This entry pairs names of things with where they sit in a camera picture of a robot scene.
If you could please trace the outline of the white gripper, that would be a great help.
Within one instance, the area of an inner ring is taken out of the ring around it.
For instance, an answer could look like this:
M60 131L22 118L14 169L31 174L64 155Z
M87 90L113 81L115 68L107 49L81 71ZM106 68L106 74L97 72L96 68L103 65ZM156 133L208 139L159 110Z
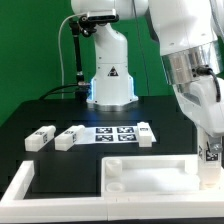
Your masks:
M219 78L221 101L216 101L216 88L211 77L187 85L187 91L181 93L178 87L174 92L181 111L197 126L201 127L207 136L207 149L212 154L223 151L222 138L224 136L224 80Z

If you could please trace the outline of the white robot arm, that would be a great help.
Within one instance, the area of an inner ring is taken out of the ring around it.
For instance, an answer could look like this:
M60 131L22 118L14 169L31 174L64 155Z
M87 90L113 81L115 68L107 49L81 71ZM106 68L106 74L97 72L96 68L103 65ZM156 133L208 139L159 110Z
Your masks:
M182 112L198 130L198 145L212 153L223 150L224 80L216 10L223 0L71 0L84 35L92 35L96 74L87 103L118 110L138 98L127 71L127 41L112 29L116 20L144 15L160 47L167 81Z

